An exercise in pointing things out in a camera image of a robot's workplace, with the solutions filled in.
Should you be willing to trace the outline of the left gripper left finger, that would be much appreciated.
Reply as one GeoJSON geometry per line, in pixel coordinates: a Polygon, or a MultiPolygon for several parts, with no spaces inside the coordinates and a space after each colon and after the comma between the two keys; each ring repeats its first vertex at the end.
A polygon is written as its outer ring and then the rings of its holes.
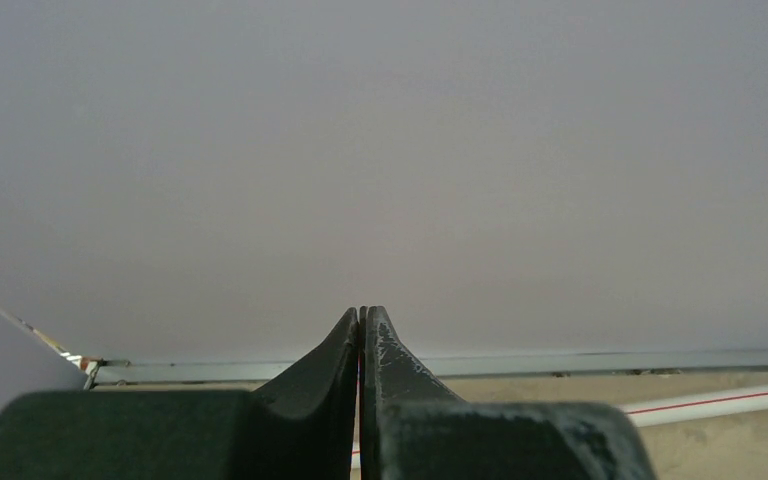
{"type": "Polygon", "coordinates": [[[0,412],[0,479],[346,479],[358,313],[253,390],[48,391],[0,412]]]}

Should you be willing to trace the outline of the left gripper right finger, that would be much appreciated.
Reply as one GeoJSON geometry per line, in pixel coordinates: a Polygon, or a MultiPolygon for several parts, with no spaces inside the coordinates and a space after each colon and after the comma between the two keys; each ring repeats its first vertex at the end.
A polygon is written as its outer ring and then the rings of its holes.
{"type": "Polygon", "coordinates": [[[638,430],[592,402],[474,403],[400,340],[382,306],[360,313],[365,479],[653,479],[638,430]]]}

